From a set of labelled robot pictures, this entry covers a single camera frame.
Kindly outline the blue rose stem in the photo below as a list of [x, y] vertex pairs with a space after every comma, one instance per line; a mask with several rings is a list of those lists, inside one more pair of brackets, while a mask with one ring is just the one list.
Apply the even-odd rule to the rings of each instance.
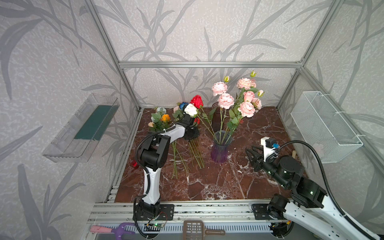
[[189, 103], [183, 102], [179, 105], [179, 109], [183, 112]]

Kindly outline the dark red glass vase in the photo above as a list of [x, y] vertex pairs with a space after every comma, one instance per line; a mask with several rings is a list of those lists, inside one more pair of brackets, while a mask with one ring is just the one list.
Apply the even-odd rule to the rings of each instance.
[[220, 107], [218, 102], [213, 104], [212, 111], [213, 110], [215, 110], [215, 112], [212, 115], [212, 128], [214, 132], [217, 132], [220, 130], [221, 126]]

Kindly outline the red rose stem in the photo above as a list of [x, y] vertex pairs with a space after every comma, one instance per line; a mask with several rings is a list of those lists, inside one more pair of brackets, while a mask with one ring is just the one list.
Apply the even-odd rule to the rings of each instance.
[[198, 109], [197, 116], [201, 120], [201, 123], [209, 130], [214, 140], [218, 141], [218, 138], [215, 135], [216, 132], [214, 132], [212, 128], [212, 115], [215, 112], [215, 110], [213, 111], [211, 110], [209, 113], [206, 113], [204, 109], [204, 103], [200, 95], [194, 96], [190, 101], [190, 103], [193, 104]]

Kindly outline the purple glass vase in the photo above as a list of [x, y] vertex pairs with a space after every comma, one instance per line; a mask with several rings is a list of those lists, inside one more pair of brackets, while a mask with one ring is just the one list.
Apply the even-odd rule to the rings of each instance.
[[211, 149], [211, 159], [215, 163], [222, 164], [227, 161], [229, 146], [232, 143], [232, 136], [225, 131], [217, 131], [214, 136], [214, 144]]

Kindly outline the pale pink peony stem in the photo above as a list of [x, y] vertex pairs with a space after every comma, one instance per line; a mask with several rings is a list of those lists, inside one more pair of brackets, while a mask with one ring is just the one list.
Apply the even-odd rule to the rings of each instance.
[[[244, 101], [244, 92], [247, 91], [253, 91], [255, 93], [255, 98], [251, 103]], [[253, 117], [262, 108], [261, 97], [263, 95], [264, 91], [257, 91], [256, 88], [251, 88], [250, 90], [242, 89], [236, 97], [231, 95], [235, 103], [226, 111], [223, 131], [227, 130], [227, 133], [232, 136], [244, 118]]]
[[226, 118], [226, 111], [230, 109], [234, 103], [234, 98], [228, 94], [228, 82], [230, 81], [229, 76], [225, 76], [223, 81], [217, 82], [212, 86], [213, 96], [218, 98], [218, 107], [220, 108], [220, 128], [219, 128], [219, 143], [222, 144], [224, 138], [226, 136], [227, 130], [225, 130], [225, 134], [222, 133], [224, 121]]

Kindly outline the pink rose bud stem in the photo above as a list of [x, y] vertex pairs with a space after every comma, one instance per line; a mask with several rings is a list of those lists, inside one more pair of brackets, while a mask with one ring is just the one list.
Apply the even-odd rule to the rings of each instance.
[[251, 103], [254, 98], [255, 98], [255, 93], [253, 91], [244, 92], [244, 101], [245, 102]]

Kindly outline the white pink-edged rose stem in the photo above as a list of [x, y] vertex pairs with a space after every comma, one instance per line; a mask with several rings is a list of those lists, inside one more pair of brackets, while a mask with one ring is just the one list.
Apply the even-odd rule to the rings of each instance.
[[250, 78], [241, 78], [237, 81], [237, 88], [242, 90], [250, 90], [251, 88], [256, 88], [257, 84], [254, 79]]

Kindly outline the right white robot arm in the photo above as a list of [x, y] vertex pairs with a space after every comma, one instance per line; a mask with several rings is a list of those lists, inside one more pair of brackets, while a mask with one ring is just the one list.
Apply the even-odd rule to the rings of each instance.
[[[293, 140], [279, 146], [275, 139], [268, 137], [262, 138], [261, 144], [261, 147], [253, 146], [245, 150], [254, 171], [264, 171], [291, 192], [290, 199], [279, 194], [274, 195], [267, 207], [270, 216], [292, 221], [322, 240], [384, 238], [364, 227], [340, 207], [332, 194], [320, 157], [310, 144]], [[301, 144], [312, 152], [319, 164], [324, 188], [306, 178], [303, 166], [291, 156], [283, 156], [275, 164], [274, 160], [282, 148], [291, 144]]]

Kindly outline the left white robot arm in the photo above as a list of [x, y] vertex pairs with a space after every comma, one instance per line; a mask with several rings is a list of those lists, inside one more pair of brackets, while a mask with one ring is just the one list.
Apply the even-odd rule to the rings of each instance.
[[199, 136], [195, 126], [173, 125], [168, 129], [149, 134], [135, 152], [137, 164], [144, 170], [144, 193], [135, 204], [137, 220], [156, 218], [161, 212], [160, 177], [168, 159], [171, 143], [178, 139], [193, 140]]

